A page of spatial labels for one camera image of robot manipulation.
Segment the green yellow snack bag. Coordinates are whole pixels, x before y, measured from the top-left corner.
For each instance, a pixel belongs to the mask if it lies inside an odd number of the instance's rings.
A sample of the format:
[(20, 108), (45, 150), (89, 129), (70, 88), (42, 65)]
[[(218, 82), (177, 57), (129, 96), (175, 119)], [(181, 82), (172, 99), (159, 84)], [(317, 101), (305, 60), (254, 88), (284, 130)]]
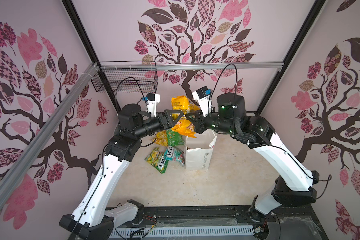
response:
[(145, 158), (145, 161), (158, 170), (161, 174), (164, 174), (168, 167), (168, 161), (163, 153), (156, 147), (152, 152)]

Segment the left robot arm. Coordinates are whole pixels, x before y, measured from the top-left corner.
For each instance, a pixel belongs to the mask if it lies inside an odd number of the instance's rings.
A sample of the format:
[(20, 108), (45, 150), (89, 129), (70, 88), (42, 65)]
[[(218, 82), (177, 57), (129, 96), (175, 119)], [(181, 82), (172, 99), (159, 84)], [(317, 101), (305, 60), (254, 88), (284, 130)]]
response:
[(83, 200), (59, 225), (70, 232), (70, 240), (107, 240), (113, 230), (127, 222), (143, 221), (143, 204), (129, 200), (107, 211), (110, 197), (122, 174), (141, 148), (141, 139), (174, 127), (184, 115), (181, 110), (165, 110), (156, 116), (128, 104), (118, 114), (114, 136), (105, 146), (102, 165)]

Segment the white paper bag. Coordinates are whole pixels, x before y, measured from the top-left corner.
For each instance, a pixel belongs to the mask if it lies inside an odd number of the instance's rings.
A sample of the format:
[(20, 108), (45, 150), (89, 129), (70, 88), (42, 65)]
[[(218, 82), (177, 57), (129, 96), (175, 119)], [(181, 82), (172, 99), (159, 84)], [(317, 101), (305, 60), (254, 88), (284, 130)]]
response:
[(185, 169), (187, 171), (208, 170), (216, 140), (217, 134), (212, 130), (195, 134), (194, 138), (187, 137), (185, 141)]

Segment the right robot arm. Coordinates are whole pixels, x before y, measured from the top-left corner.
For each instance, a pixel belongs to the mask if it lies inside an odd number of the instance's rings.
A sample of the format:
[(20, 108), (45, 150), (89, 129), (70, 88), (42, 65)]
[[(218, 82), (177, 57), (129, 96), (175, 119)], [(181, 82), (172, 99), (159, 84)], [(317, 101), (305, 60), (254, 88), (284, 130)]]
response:
[(213, 130), (230, 135), (259, 153), (279, 173), (271, 189), (254, 198), (248, 210), (254, 222), (264, 221), (267, 214), (280, 206), (300, 207), (316, 202), (317, 191), (313, 186), (319, 182), (319, 173), (308, 170), (292, 155), (265, 118), (247, 115), (244, 97), (222, 94), (214, 108), (212, 91), (202, 88), (193, 92), (193, 99), (200, 109), (186, 114), (186, 118), (195, 126), (196, 133)]

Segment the yellow chip bag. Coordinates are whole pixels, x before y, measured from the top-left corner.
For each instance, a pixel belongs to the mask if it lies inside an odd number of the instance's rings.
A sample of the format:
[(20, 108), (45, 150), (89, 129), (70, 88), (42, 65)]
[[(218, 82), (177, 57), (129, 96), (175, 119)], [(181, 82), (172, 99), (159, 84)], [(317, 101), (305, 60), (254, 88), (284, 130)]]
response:
[(176, 123), (176, 125), (171, 128), (172, 131), (179, 133), (180, 135), (195, 138), (195, 126), (191, 123), (190, 120), (186, 118), (186, 114), (193, 113), (200, 110), (200, 108), (192, 103), (186, 96), (179, 96), (171, 99), (171, 104), (173, 110), (179, 110), (183, 112), (183, 116)]
[(165, 146), (167, 147), (168, 144), (168, 137), (167, 137), (167, 131), (160, 131), (156, 134), (156, 138), (154, 141), (155, 144), (160, 145), (160, 146)]

